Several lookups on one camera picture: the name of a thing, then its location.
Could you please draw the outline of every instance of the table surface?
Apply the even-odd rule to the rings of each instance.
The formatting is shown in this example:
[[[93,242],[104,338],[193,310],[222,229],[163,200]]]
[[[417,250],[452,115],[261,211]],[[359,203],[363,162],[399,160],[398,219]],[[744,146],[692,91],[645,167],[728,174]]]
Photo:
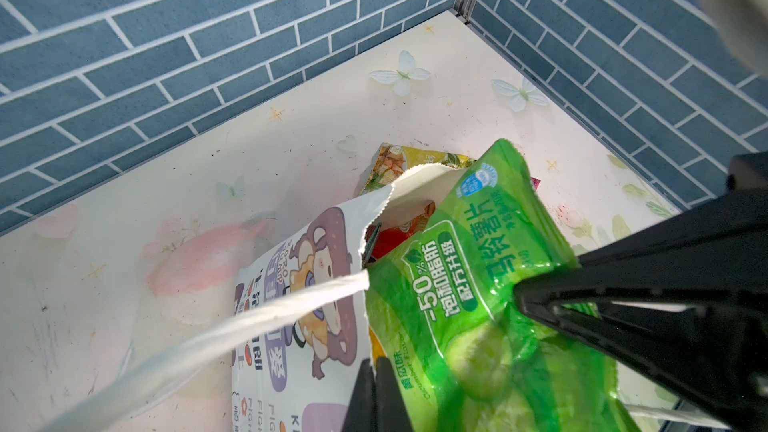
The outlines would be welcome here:
[[[406,97],[369,78],[396,70],[401,50],[431,73]],[[514,112],[494,79],[523,75],[445,12],[1,237],[8,430],[36,430],[231,314],[238,270],[353,197],[382,142],[477,158],[511,140],[582,252],[677,213],[559,106]],[[244,226],[267,212],[276,220]],[[218,360],[111,430],[229,430],[229,369]],[[620,386],[628,403],[674,402],[625,368]]]

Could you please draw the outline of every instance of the green chip bag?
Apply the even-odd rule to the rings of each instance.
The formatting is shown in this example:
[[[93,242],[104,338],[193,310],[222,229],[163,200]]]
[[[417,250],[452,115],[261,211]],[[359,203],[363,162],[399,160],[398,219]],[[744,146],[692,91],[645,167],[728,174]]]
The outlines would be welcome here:
[[[575,267],[523,158],[497,141],[424,232],[369,267],[374,360],[392,362],[415,430],[638,430],[615,363],[514,306],[516,283]]]

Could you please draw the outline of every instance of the white butterfly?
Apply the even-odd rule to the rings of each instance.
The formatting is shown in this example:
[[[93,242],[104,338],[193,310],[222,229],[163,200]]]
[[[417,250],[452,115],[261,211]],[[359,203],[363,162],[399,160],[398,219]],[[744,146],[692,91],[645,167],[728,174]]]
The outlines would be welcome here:
[[[399,96],[407,96],[411,91],[411,79],[427,80],[429,72],[417,68],[416,59],[408,53],[408,50],[404,50],[400,53],[397,72],[393,70],[374,70],[370,73],[370,77],[378,83],[395,84],[393,87],[395,93]]]
[[[245,195],[245,179],[240,176],[235,179],[235,184],[228,186],[223,182],[216,182],[215,187],[216,200],[219,204],[224,204],[226,201],[235,197],[243,197]]]
[[[549,99],[528,80],[523,79],[523,84],[518,89],[513,84],[503,80],[492,80],[493,89],[503,96],[511,97],[509,106],[515,112],[525,108],[527,102],[533,102],[537,106],[549,105]]]

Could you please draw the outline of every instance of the brick wall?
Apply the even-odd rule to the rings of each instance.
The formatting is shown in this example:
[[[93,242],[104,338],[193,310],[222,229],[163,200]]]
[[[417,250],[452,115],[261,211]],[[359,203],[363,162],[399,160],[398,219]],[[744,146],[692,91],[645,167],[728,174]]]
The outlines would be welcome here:
[[[454,0],[0,0],[0,233]]]
[[[478,0],[471,23],[680,209],[768,150],[768,82],[696,0]]]

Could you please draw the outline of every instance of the cartoon character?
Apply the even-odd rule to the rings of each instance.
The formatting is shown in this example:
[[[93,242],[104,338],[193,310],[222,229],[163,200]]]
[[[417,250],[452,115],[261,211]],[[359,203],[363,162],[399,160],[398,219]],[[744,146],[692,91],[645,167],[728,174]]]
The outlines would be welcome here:
[[[290,272],[291,291],[321,284],[351,273],[352,256],[346,248],[344,213],[331,207],[320,214],[290,253],[299,269]],[[357,356],[357,322],[352,297],[323,305],[297,322],[304,340],[315,351],[312,376],[325,377],[321,364],[328,358],[351,365]]]

